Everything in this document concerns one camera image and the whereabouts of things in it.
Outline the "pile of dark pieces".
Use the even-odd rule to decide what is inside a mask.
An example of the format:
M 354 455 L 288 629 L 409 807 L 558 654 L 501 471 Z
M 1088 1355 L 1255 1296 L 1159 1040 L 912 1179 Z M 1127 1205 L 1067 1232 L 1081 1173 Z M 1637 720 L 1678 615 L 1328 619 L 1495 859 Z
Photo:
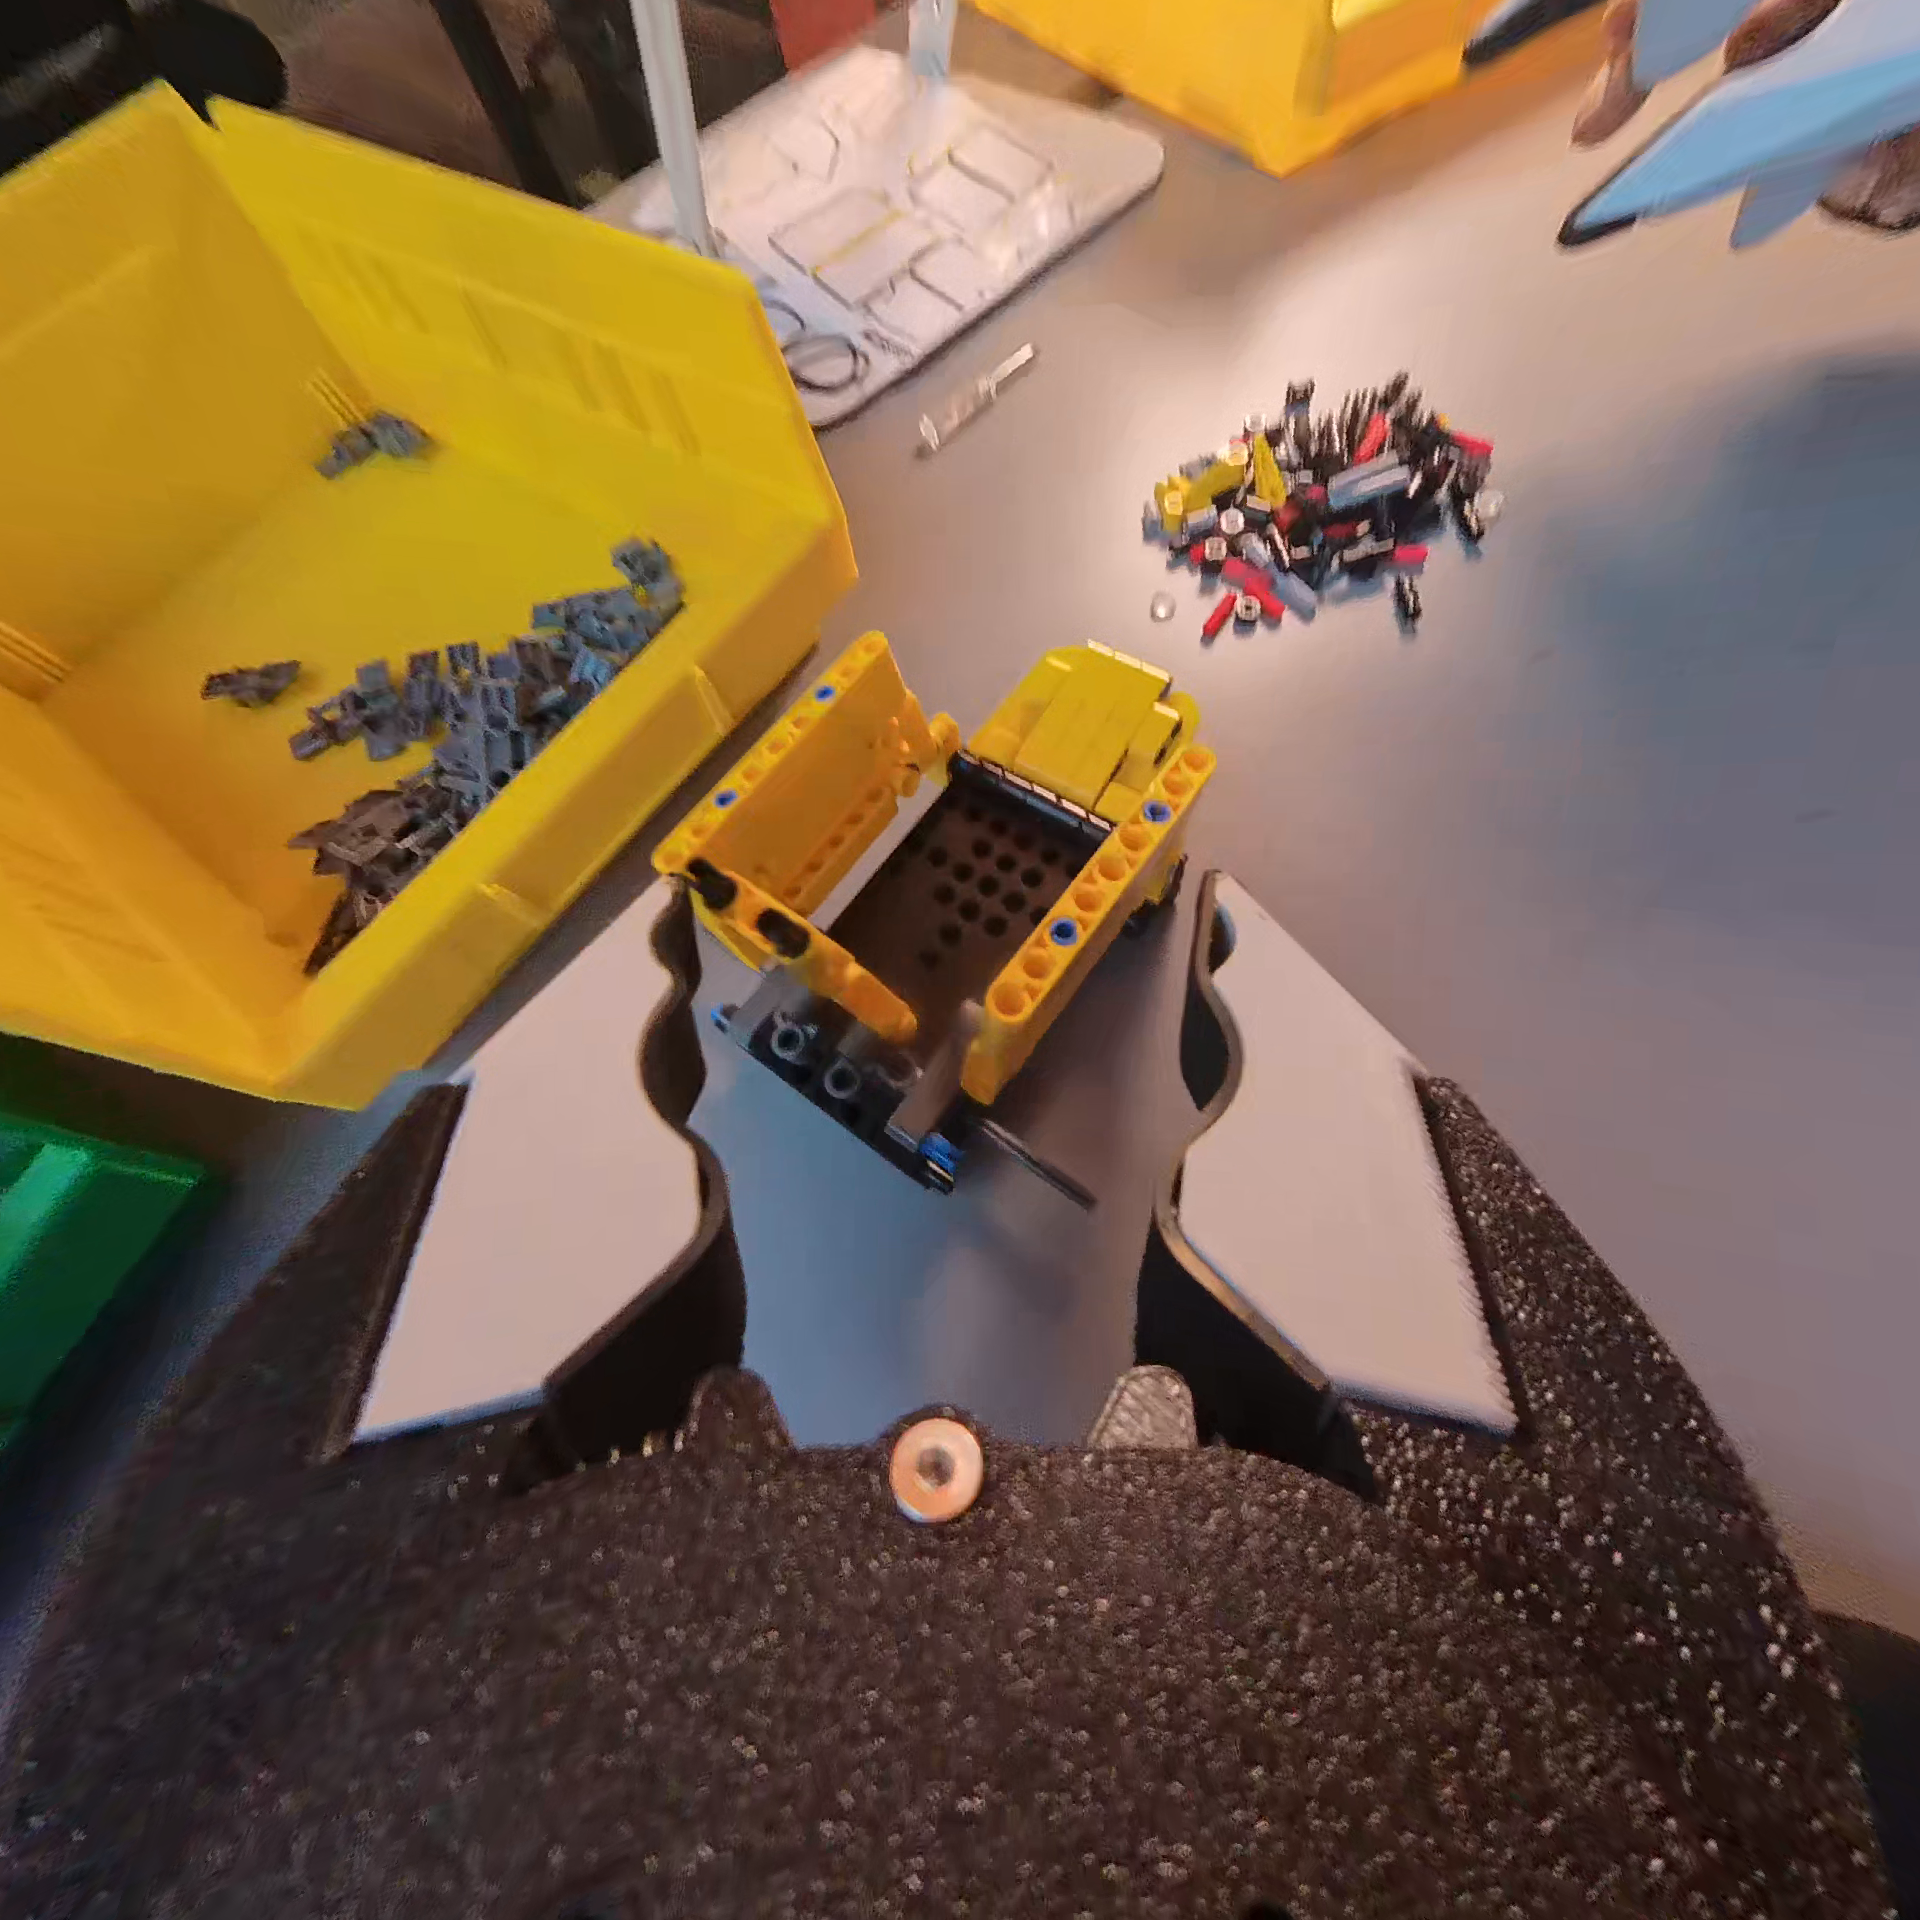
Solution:
M 347 747 L 370 763 L 427 750 L 411 773 L 283 843 L 334 885 L 304 976 L 331 967 L 679 619 L 688 585 L 665 544 L 629 535 L 608 560 L 613 585 L 533 603 L 523 631 L 498 647 L 453 640 L 400 665 L 377 656 L 304 709 L 288 736 L 297 763 Z

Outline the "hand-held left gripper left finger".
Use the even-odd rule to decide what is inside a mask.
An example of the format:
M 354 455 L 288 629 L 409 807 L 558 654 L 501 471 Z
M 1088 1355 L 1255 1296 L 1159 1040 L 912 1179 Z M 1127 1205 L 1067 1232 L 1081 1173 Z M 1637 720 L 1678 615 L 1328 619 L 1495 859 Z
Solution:
M 741 1365 L 690 901 L 654 882 L 471 1058 L 352 1440 L 533 1417 L 535 1472 L 635 1456 Z

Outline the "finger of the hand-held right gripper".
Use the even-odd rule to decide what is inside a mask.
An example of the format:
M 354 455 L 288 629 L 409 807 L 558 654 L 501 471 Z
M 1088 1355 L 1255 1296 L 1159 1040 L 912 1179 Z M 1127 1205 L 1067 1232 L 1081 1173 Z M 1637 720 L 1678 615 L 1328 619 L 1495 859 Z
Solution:
M 1753 176 L 1739 199 L 1730 249 L 1758 247 L 1810 210 L 1872 233 L 1915 231 L 1918 128 Z
M 1753 176 L 1822 153 L 1858 153 L 1915 121 L 1915 62 L 1799 80 L 1733 78 L 1710 87 L 1573 206 L 1561 247 L 1589 247 L 1744 192 Z

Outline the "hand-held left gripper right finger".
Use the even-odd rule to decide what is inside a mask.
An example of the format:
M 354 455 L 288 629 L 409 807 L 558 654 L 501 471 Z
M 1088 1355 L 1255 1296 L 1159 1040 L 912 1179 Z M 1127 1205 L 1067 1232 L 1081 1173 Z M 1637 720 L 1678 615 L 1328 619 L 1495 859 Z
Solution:
M 1193 1106 L 1136 1285 L 1136 1369 L 1202 1447 L 1362 1497 L 1360 1415 L 1511 1442 L 1520 1403 L 1408 1047 L 1232 875 L 1198 887 Z

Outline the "yellow black robot model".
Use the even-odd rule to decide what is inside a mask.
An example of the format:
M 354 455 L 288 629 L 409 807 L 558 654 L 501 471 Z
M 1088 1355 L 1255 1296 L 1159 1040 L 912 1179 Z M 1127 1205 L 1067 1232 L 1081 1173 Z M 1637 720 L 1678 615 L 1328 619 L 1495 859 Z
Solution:
M 1179 894 L 1216 768 L 1198 729 L 1170 672 L 1088 640 L 962 736 L 887 638 L 855 640 L 656 853 L 757 974 L 722 1029 L 923 1189 L 994 1143 L 1088 1209 L 997 1104 L 1115 939 Z

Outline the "yellow storage bin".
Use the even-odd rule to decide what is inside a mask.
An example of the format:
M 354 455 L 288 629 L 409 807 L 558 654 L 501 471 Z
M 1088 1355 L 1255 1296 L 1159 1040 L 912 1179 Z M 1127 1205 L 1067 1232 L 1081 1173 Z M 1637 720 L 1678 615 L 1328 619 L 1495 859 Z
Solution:
M 848 521 L 752 286 L 151 87 L 5 176 L 2 1026 L 325 1109 L 453 1035 L 807 656 Z M 361 665 L 489 651 L 661 542 L 686 606 L 318 974 L 299 761 Z
M 1102 87 L 1289 176 L 1449 91 L 1493 2 L 981 2 Z

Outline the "person's right hand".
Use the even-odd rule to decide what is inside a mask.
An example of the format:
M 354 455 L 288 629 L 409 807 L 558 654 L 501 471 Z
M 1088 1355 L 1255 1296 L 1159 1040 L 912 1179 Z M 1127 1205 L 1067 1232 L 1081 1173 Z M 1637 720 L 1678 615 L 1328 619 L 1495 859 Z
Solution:
M 1595 149 L 1618 135 L 1648 98 L 1634 66 L 1639 23 L 1641 2 L 1607 2 L 1600 14 L 1600 64 L 1570 128 L 1570 144 L 1579 151 Z

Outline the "green storage bin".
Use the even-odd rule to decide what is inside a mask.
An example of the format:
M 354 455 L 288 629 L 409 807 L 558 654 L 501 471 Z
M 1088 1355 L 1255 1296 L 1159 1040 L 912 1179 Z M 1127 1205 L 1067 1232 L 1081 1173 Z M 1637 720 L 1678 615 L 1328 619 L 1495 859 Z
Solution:
M 213 1186 L 192 1161 L 2 1115 L 2 1440 Z

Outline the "white book stand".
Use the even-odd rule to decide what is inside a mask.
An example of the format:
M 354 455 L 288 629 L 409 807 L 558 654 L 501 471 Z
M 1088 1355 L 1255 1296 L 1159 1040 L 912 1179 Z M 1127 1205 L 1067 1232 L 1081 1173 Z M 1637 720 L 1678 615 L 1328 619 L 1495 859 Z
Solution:
M 1077 249 L 1093 231 L 1138 203 L 1152 192 L 1163 171 L 1163 146 L 1147 133 L 1115 121 L 1102 112 L 1074 103 L 1058 103 L 987 80 L 949 78 L 946 59 L 953 46 L 955 5 L 910 5 L 907 50 L 896 53 L 864 39 L 848 48 L 786 75 L 763 89 L 745 105 L 699 133 L 699 160 L 704 171 L 704 206 L 709 208 L 706 155 L 725 144 L 736 130 L 752 128 L 768 119 L 779 105 L 805 105 L 811 101 L 850 98 L 855 103 L 878 98 L 885 103 L 905 96 L 907 82 L 949 82 L 1003 114 L 1017 130 L 1040 137 L 1049 153 L 1063 158 L 1083 199 L 1083 224 L 1074 240 L 1031 272 L 1008 297 L 967 325 L 985 320 L 999 304 L 1013 299 L 1029 281 L 1040 277 L 1061 256 Z M 731 263 L 713 238 L 718 256 Z M 766 318 L 770 309 L 757 293 Z M 802 409 L 811 425 L 830 427 L 855 416 L 878 395 L 903 384 L 923 361 L 949 347 L 965 329 L 944 345 L 933 347 L 914 363 L 880 366 L 875 375 L 855 363 L 853 350 L 832 343 L 800 343 L 786 347 L 777 338 L 786 368 L 800 391 Z

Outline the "grey desk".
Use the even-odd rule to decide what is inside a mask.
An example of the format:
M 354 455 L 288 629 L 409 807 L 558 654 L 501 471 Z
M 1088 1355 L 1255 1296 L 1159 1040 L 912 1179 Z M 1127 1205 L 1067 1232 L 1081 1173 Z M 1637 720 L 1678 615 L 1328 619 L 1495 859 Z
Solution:
M 731 1049 L 695 1120 L 750 1273 L 747 1355 L 802 1440 L 910 1403 L 1065 1438 L 1131 1344 L 1193 887 L 1253 898 L 1463 1086 L 1637 1296 L 1822 1611 L 1915 1634 L 1915 233 L 1808 215 L 1728 249 L 1698 208 L 1554 233 L 1595 16 L 1358 149 L 1271 178 L 1170 133 L 1143 203 L 816 437 L 855 583 L 807 656 L 425 1065 L 338 1111 L 119 1065 L 251 1120 L 224 1305 L 425 1070 L 473 1051 L 654 882 L 647 850 L 880 633 L 971 729 L 1051 647 L 1170 672 L 1216 768 L 1179 919 L 1115 942 L 1010 1086 L 1099 1202 L 1003 1161 L 942 1200 Z M 933 459 L 919 418 L 1033 343 Z M 1408 373 L 1495 446 L 1504 512 L 1383 597 L 1202 645 L 1143 542 L 1152 482 L 1312 379 Z M 1182 601 L 1154 624 L 1152 592 Z

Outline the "pile of small building pieces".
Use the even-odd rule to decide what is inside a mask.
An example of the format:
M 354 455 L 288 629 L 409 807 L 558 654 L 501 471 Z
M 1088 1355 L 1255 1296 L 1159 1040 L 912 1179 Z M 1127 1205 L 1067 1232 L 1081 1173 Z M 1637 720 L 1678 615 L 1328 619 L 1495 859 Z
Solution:
M 1202 594 L 1202 645 L 1371 597 L 1413 638 L 1433 553 L 1479 553 L 1502 512 L 1495 446 L 1433 407 L 1408 373 L 1330 405 L 1305 377 L 1287 384 L 1278 411 L 1248 414 L 1157 478 L 1141 533 Z

